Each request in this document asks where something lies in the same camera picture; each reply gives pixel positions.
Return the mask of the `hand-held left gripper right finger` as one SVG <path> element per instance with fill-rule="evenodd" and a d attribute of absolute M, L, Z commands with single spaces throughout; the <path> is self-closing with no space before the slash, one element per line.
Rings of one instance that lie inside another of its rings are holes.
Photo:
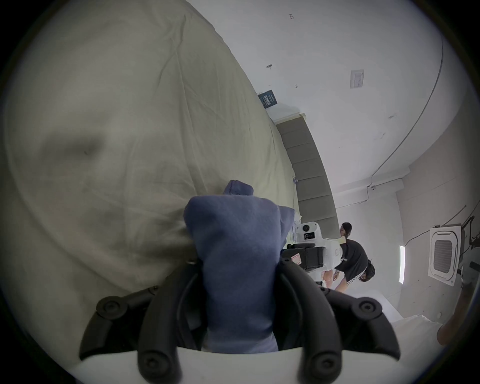
<path fill-rule="evenodd" d="M 342 371 L 343 351 L 400 360 L 397 336 L 374 298 L 321 287 L 289 258 L 276 267 L 273 295 L 278 350 L 302 348 L 300 383 L 333 383 Z"/>

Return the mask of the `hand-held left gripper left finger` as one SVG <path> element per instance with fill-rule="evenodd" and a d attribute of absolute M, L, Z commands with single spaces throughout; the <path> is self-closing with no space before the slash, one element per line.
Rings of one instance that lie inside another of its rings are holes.
<path fill-rule="evenodd" d="M 201 351 L 206 335 L 202 263 L 177 267 L 161 284 L 96 304 L 83 333 L 79 358 L 137 351 L 139 373 L 149 383 L 177 384 L 177 348 Z"/>

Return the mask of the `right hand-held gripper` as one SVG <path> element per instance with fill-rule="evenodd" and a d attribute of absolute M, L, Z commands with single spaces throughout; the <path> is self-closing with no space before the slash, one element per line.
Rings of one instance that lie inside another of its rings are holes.
<path fill-rule="evenodd" d="M 323 237 L 316 222 L 295 221 L 291 231 L 293 243 L 281 251 L 281 258 L 300 266 L 317 285 L 326 285 L 325 272 L 333 271 L 342 262 L 345 237 Z"/>

